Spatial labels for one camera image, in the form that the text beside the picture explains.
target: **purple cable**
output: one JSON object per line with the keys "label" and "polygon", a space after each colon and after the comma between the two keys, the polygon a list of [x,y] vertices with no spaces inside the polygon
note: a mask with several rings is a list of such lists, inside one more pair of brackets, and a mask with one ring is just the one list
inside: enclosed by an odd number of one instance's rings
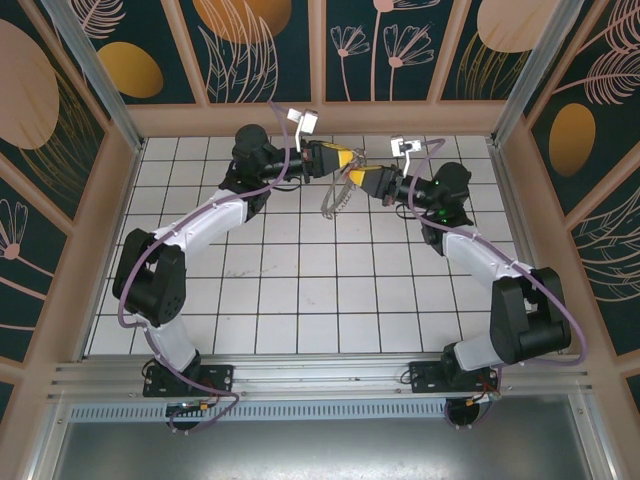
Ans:
{"label": "purple cable", "polygon": [[[185,377],[184,375],[182,375],[182,373],[180,373],[176,368],[174,368],[171,363],[169,363],[169,361],[164,357],[164,355],[162,355],[162,353],[160,353],[160,349],[156,346],[153,337],[151,337],[151,334],[148,331],[147,325],[143,322],[134,322],[134,323],[127,323],[124,320],[124,305],[126,302],[127,297],[129,296],[129,292],[131,290],[131,286],[133,285],[133,281],[136,278],[136,275],[138,274],[138,272],[140,271],[140,269],[142,268],[142,266],[145,264],[146,260],[149,258],[149,256],[157,249],[160,247],[160,245],[162,245],[167,239],[169,239],[172,235],[178,235],[180,230],[182,230],[185,225],[189,224],[191,221],[195,220],[196,218],[198,218],[200,215],[202,215],[203,213],[211,210],[212,208],[215,208],[218,205],[222,205],[226,202],[230,202],[232,200],[238,200],[238,199],[242,199],[242,198],[248,198],[248,197],[254,197],[256,195],[261,195],[263,193],[266,193],[268,191],[270,191],[271,189],[273,189],[274,187],[276,187],[285,177],[286,173],[287,173],[287,169],[289,168],[289,161],[291,159],[291,152],[289,151],[289,135],[287,134],[287,126],[285,124],[285,120],[281,115],[281,112],[284,111],[282,107],[277,106],[275,103],[269,101],[269,106],[271,107],[271,109],[273,110],[273,113],[276,115],[276,118],[278,119],[278,123],[280,124],[280,127],[282,128],[282,135],[284,136],[284,148],[285,148],[285,156],[284,156],[284,165],[282,167],[282,171],[280,172],[280,174],[278,175],[278,177],[274,180],[273,183],[260,188],[259,190],[255,190],[252,192],[245,192],[242,194],[237,194],[237,195],[229,195],[228,197],[224,197],[221,198],[219,200],[217,200],[216,202],[211,202],[211,203],[206,203],[204,205],[202,205],[200,208],[196,209],[191,215],[187,216],[183,221],[179,222],[174,228],[172,228],[171,230],[169,230],[167,233],[165,233],[164,235],[162,235],[160,238],[158,238],[158,240],[156,240],[149,248],[147,248],[147,250],[140,256],[140,258],[138,259],[138,261],[135,263],[135,265],[133,266],[133,269],[131,270],[131,273],[129,274],[129,277],[127,278],[127,281],[124,284],[124,288],[122,289],[122,294],[120,295],[120,302],[118,303],[118,323],[120,324],[120,326],[122,328],[134,328],[134,327],[141,327],[144,331],[144,335],[145,338],[147,339],[147,342],[149,343],[149,346],[151,347],[151,350],[154,353],[154,356],[156,357],[156,359],[162,364],[164,365],[171,373],[173,373],[178,379],[180,379],[181,381],[183,381],[184,383],[186,383],[187,385],[190,385],[194,388],[197,388],[199,390],[202,390],[204,392],[207,393],[211,393],[214,395],[219,395],[220,397],[233,397],[233,402],[231,402],[230,405],[228,405],[227,407],[225,407],[224,409],[222,409],[222,411],[216,415],[215,417],[213,417],[210,420],[207,420],[206,422],[200,422],[198,425],[196,425],[195,427],[193,427],[190,430],[184,430],[182,431],[184,435],[188,435],[189,432],[191,433],[195,433],[198,430],[202,430],[210,425],[213,425],[215,422],[218,421],[218,419],[220,419],[222,416],[226,415],[229,410],[231,410],[233,407],[235,407],[238,402],[240,401],[240,396],[237,393],[234,392],[227,392],[226,390],[218,390],[216,388],[210,388],[207,387],[205,385],[200,385],[199,383],[194,382],[193,380]],[[172,428],[172,431],[174,433],[178,432],[179,430],[177,430],[174,425],[173,425],[173,419],[175,418],[175,415],[172,415],[171,418],[169,419],[169,425]]]}
{"label": "purple cable", "polygon": [[578,356],[578,358],[576,358],[575,360],[569,360],[569,361],[557,361],[557,360],[549,360],[549,359],[544,359],[544,358],[533,358],[533,359],[527,360],[527,362],[529,362],[529,363],[538,363],[538,364],[542,364],[542,365],[557,365],[557,366],[561,366],[561,367],[571,367],[571,366],[575,366],[575,365],[581,364],[584,361],[584,359],[586,358],[586,356],[587,356],[587,339],[584,336],[584,332],[580,328],[580,325],[578,324],[576,319],[573,318],[573,315],[571,315],[571,312],[569,312],[567,307],[565,307],[562,304],[562,302],[560,300],[558,300],[558,298],[553,293],[551,293],[551,291],[549,291],[549,289],[547,287],[545,287],[538,279],[536,279],[533,275],[531,275],[529,272],[527,272],[524,268],[522,268],[520,265],[518,265],[515,260],[512,260],[507,255],[502,253],[500,251],[500,249],[498,249],[497,247],[493,246],[491,244],[491,242],[489,242],[489,241],[485,240],[484,238],[482,238],[479,233],[470,233],[470,232],[468,232],[466,230],[463,230],[463,229],[450,228],[450,227],[446,227],[444,225],[440,225],[438,223],[431,222],[431,221],[427,220],[426,218],[423,218],[420,215],[420,213],[416,210],[415,205],[413,203],[413,194],[415,192],[416,183],[418,181],[418,178],[420,177],[420,173],[425,169],[425,167],[427,165],[429,165],[429,162],[431,160],[431,156],[434,153],[436,153],[444,145],[444,142],[445,142],[444,138],[438,138],[436,140],[429,140],[429,141],[425,142],[425,145],[435,144],[436,146],[434,147],[434,149],[432,151],[430,151],[427,154],[427,156],[424,158],[424,160],[422,160],[420,162],[420,165],[418,166],[418,169],[416,170],[416,172],[415,172],[415,174],[413,176],[413,179],[411,180],[411,184],[409,185],[409,193],[408,193],[408,195],[409,195],[409,202],[408,202],[409,203],[409,209],[415,215],[415,217],[420,222],[424,223],[425,225],[427,225],[427,226],[429,226],[431,228],[436,228],[438,230],[442,230],[442,231],[447,232],[447,233],[455,233],[456,235],[462,235],[463,237],[469,238],[471,241],[478,242],[480,245],[482,245],[483,247],[485,247],[489,251],[495,253],[498,256],[498,258],[500,258],[504,262],[505,265],[509,266],[510,268],[513,268],[516,272],[518,272],[524,278],[529,280],[540,292],[542,292],[551,301],[551,303],[553,303],[556,306],[556,308],[558,310],[560,310],[562,315],[564,315],[564,317],[569,321],[569,323],[571,324],[571,326],[575,330],[576,334],[578,335],[578,339],[580,340],[580,355]]}

